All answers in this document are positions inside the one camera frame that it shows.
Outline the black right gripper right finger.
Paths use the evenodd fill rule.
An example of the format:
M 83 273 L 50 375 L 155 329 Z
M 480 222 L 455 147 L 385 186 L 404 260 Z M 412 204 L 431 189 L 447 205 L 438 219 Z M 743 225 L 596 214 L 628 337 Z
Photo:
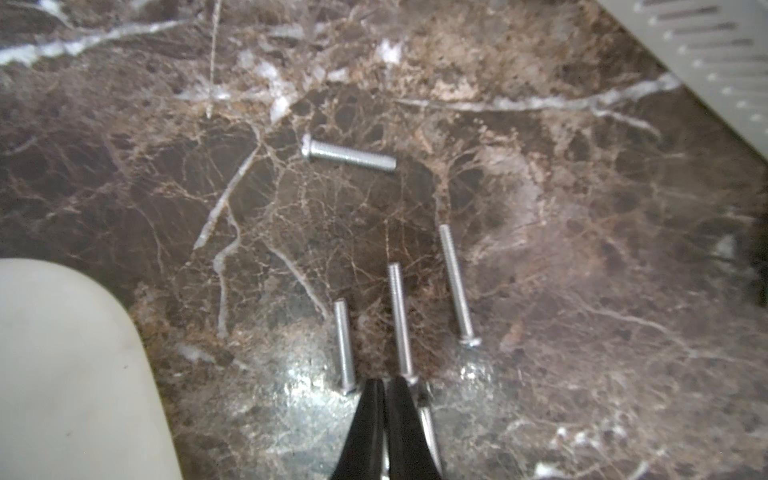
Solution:
M 405 378 L 397 376 L 389 382 L 385 408 L 390 478 L 441 480 Z

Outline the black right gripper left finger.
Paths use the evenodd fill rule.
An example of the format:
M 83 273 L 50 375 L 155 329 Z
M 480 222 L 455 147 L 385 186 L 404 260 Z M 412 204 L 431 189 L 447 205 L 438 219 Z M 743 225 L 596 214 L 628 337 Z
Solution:
M 354 418 L 331 480 L 379 480 L 385 435 L 385 386 L 381 379 L 365 382 Z

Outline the white plastic storage tray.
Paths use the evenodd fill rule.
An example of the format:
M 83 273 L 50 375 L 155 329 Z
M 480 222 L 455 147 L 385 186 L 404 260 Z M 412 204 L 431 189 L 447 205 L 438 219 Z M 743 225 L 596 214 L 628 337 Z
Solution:
M 92 278 L 47 261 L 1 263 L 1 475 L 182 475 L 127 310 Z

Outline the short silver table screw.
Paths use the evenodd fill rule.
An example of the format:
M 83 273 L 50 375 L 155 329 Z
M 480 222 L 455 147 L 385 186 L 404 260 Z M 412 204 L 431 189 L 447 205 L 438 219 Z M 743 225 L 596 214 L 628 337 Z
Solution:
M 302 137 L 300 152 L 307 159 L 337 161 L 385 172 L 394 172 L 397 168 L 397 160 L 394 157 L 317 141 L 310 134 Z

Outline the white file organizer rack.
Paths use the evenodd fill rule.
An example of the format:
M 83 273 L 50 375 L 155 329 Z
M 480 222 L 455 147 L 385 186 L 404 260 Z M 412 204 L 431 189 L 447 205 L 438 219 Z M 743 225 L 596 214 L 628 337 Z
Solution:
M 767 155 L 765 1 L 609 1 L 599 5 Z

